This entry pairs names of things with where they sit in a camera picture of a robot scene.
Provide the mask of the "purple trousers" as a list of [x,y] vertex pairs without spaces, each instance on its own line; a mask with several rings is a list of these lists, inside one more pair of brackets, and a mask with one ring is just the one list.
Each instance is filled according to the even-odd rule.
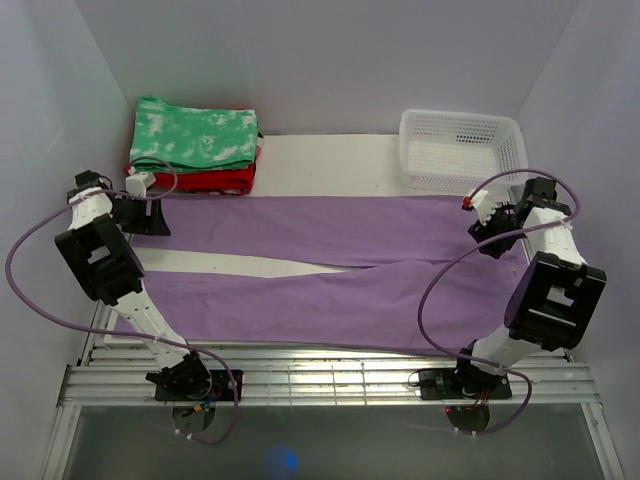
[[452,196],[178,196],[163,210],[171,235],[133,246],[323,267],[280,278],[148,272],[151,299],[192,341],[459,349],[502,323],[527,267],[519,246],[497,260],[475,252]]

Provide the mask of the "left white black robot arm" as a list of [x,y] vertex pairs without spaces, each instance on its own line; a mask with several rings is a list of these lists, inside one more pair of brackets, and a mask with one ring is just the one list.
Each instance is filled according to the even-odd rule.
[[126,236],[171,234],[159,199],[134,200],[113,193],[111,182],[86,170],[67,193],[72,206],[68,229],[55,244],[92,300],[111,307],[152,353],[157,371],[147,380],[179,399],[200,400],[212,389],[212,376],[200,355],[186,345],[155,306],[144,285],[144,269]]

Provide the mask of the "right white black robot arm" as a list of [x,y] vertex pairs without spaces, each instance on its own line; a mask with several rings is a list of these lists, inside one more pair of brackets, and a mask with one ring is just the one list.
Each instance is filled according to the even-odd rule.
[[494,259],[519,239],[531,258],[504,313],[502,326],[463,349],[451,382],[464,397],[492,392],[506,380],[507,368],[540,351],[573,349],[584,336],[607,282],[590,266],[573,240],[571,209],[557,199],[555,181],[526,181],[520,200],[498,204],[486,190],[463,200],[478,219],[469,233],[476,242],[491,239],[481,253]]

